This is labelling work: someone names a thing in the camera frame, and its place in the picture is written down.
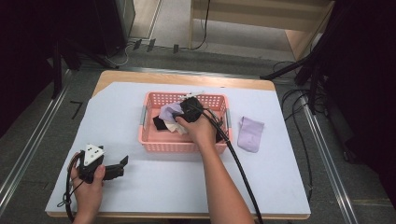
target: basket handle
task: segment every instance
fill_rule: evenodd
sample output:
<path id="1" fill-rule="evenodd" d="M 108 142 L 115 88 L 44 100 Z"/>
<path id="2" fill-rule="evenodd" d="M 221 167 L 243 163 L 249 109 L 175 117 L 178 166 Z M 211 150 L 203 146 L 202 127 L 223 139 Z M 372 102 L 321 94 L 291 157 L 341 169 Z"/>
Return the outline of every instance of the basket handle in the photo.
<path id="1" fill-rule="evenodd" d="M 226 108 L 225 114 L 227 117 L 227 129 L 231 128 L 231 117 L 230 117 L 230 109 Z"/>
<path id="2" fill-rule="evenodd" d="M 140 116 L 140 125 L 144 126 L 146 121 L 146 113 L 148 112 L 148 108 L 146 105 L 143 105 L 142 115 Z"/>

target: white table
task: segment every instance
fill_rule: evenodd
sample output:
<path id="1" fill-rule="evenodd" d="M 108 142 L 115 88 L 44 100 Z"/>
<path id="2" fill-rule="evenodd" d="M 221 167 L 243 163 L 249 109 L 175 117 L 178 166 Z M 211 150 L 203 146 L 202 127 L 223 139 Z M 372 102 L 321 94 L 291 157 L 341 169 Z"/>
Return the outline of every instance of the white table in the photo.
<path id="1" fill-rule="evenodd" d="M 123 82 L 111 83 L 109 80 Z M 145 80 L 184 85 L 142 83 Z M 268 90 L 227 87 L 235 85 L 242 88 L 263 86 Z M 200 155 L 147 153 L 137 141 L 142 105 L 148 91 L 205 91 L 222 93 L 228 97 L 233 147 L 245 169 L 262 217 L 309 217 L 310 208 L 303 182 L 271 82 L 106 71 L 102 74 L 98 87 L 103 90 L 95 91 L 95 96 L 89 101 L 75 142 L 49 199 L 46 212 L 50 216 L 66 216 L 64 207 L 56 206 L 65 191 L 66 167 L 75 152 L 91 143 L 105 147 L 104 165 L 116 164 L 126 155 L 130 158 L 125 166 L 124 176 L 105 183 L 99 216 L 208 217 L 205 177 Z M 265 123 L 258 153 L 246 152 L 236 144 L 238 122 L 242 116 Z M 228 149 L 221 155 L 221 159 L 254 215 L 254 207 Z M 76 210 L 76 203 L 72 203 L 72 210 Z"/>

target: black stand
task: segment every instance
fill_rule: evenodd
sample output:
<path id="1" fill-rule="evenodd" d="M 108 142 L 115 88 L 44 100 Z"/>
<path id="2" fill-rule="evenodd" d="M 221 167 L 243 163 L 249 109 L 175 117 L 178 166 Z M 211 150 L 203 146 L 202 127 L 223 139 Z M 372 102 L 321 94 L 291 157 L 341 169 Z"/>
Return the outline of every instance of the black stand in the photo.
<path id="1" fill-rule="evenodd" d="M 91 53 L 88 49 L 82 47 L 79 43 L 74 42 L 70 39 L 55 40 L 53 43 L 53 94 L 52 99 L 56 98 L 62 89 L 62 58 L 67 66 L 72 70 L 78 70 L 81 67 L 81 61 L 79 60 L 76 52 L 81 52 L 97 63 L 101 64 L 104 68 L 118 69 L 118 66 L 112 66 L 105 60 L 101 59 L 97 55 Z"/>
<path id="2" fill-rule="evenodd" d="M 113 66 L 97 55 L 93 54 L 90 50 L 84 48 L 78 42 L 67 37 L 67 27 L 73 27 L 70 18 L 75 14 L 78 14 L 76 10 L 79 10 L 78 0 L 71 0 L 68 4 L 68 8 L 64 11 L 64 14 L 60 17 L 56 23 L 55 28 L 52 32 L 52 49 L 53 49 L 53 82 L 54 90 L 52 99 L 54 99 L 62 89 L 62 57 L 66 62 L 67 66 L 72 70 L 78 70 L 81 67 L 81 61 L 78 58 L 77 52 L 83 53 L 90 57 L 97 63 L 101 64 L 104 68 L 118 69 L 118 66 Z"/>
<path id="3" fill-rule="evenodd" d="M 320 57 L 323 57 L 323 49 L 330 42 L 330 40 L 333 37 L 333 34 L 335 33 L 336 29 L 339 27 L 341 24 L 343 18 L 345 15 L 348 13 L 348 11 L 351 9 L 353 3 L 350 3 L 347 7 L 340 7 L 340 10 L 337 14 L 333 15 L 332 21 L 329 23 L 326 31 L 324 32 L 323 36 L 320 38 L 318 43 L 315 45 L 313 48 L 312 52 L 308 54 L 306 57 L 302 58 L 300 61 L 297 61 L 296 63 L 292 63 L 279 71 L 274 72 L 273 74 L 270 74 L 268 76 L 260 76 L 260 79 L 266 79 L 266 80 L 271 80 L 276 77 L 280 77 L 300 66 L 302 66 L 301 70 L 298 72 L 296 78 L 294 79 L 294 82 L 297 85 L 303 85 L 305 82 L 311 77 L 311 88 L 310 88 L 310 93 L 308 97 L 308 106 L 311 109 L 311 112 L 315 114 L 315 95 L 316 95 L 316 90 L 318 87 L 318 79 L 320 76 L 319 72 L 319 59 Z"/>

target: metal rail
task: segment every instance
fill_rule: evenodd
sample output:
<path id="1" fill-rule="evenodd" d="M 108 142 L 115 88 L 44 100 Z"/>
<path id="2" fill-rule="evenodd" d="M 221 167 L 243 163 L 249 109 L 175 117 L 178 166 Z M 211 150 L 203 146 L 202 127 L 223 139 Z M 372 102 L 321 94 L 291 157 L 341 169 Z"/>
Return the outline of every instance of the metal rail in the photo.
<path id="1" fill-rule="evenodd" d="M 6 180 L 0 188 L 0 217 L 6 210 L 6 207 L 14 194 L 17 186 L 19 185 L 23 174 L 25 173 L 27 167 L 29 166 L 30 161 L 32 160 L 38 146 L 41 143 L 41 140 L 44 137 L 50 123 L 52 122 L 53 117 L 58 111 L 59 106 L 61 105 L 64 96 L 68 90 L 70 80 L 71 80 L 72 72 L 67 70 L 64 74 L 64 88 L 58 96 L 51 100 L 49 106 L 44 112 L 43 117 L 38 122 L 35 130 L 33 131 L 29 141 L 25 145 L 21 155 L 18 157 L 17 162 L 15 162 L 11 172 L 8 174 Z"/>
<path id="2" fill-rule="evenodd" d="M 337 168 L 332 160 L 332 155 L 329 148 L 327 147 L 326 141 L 324 140 L 323 134 L 320 130 L 317 116 L 312 115 L 308 106 L 306 105 L 307 98 L 302 97 L 301 103 L 304 105 L 304 112 L 308 120 L 309 126 L 311 127 L 312 134 L 314 135 L 315 141 L 318 145 L 320 157 L 323 160 L 324 167 L 326 168 L 327 175 L 332 184 L 335 198 L 337 199 L 338 205 L 340 206 L 341 213 L 343 214 L 346 223 L 358 224 L 358 219 L 353 210 L 353 206 L 347 195 L 347 190 L 344 187 L 343 181 L 337 172 Z"/>

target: pink basket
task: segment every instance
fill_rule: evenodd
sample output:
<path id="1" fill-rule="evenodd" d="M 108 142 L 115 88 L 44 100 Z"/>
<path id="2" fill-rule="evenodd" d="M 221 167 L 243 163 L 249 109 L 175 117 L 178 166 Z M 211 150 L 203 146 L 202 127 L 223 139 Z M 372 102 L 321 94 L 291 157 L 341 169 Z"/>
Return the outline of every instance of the pink basket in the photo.
<path id="1" fill-rule="evenodd" d="M 169 131 L 157 131 L 152 121 L 160 114 L 163 105 L 181 102 L 180 96 L 186 92 L 148 92 L 143 105 L 142 116 L 139 125 L 139 142 L 149 152 L 194 152 L 198 147 L 191 141 L 187 134 Z M 228 101 L 225 95 L 202 94 L 198 100 L 208 105 L 216 115 L 223 120 L 221 129 L 232 139 L 232 129 Z M 216 150 L 222 153 L 227 147 L 224 140 L 216 143 Z"/>

